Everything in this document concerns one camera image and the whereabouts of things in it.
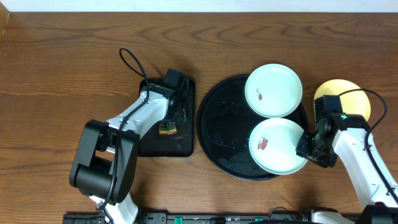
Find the green and yellow sponge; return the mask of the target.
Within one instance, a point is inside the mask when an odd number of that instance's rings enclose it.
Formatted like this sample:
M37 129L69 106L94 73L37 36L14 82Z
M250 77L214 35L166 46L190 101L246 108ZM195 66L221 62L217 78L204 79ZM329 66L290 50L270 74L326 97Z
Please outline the green and yellow sponge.
M177 128L174 124L159 124L160 135L175 134L176 132Z

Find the yellow plate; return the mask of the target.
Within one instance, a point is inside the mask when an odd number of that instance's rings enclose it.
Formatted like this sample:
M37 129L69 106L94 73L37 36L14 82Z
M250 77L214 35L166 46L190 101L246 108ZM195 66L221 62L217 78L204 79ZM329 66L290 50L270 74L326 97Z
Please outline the yellow plate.
M315 92L314 100L323 95L338 95L348 90L360 89L357 84L348 80L334 79L321 84ZM360 114L366 121L371 115L369 98L363 91L353 91L340 97L344 113Z

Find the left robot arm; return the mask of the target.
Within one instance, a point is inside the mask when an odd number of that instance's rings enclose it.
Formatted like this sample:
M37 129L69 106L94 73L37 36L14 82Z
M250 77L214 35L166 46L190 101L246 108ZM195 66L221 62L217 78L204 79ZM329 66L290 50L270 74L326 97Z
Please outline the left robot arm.
M128 109L105 122L85 124L69 182L92 199L105 223L134 223L138 207L129 191L138 157L193 153L195 85L151 83Z

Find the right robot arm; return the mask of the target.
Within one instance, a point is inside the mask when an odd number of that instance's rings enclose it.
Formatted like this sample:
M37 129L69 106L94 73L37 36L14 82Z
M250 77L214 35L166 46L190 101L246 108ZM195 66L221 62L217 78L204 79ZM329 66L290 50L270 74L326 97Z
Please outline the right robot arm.
M397 183L381 159L360 114L315 113L315 132L304 132L296 154L320 167L341 159L362 212L358 223L397 223Z

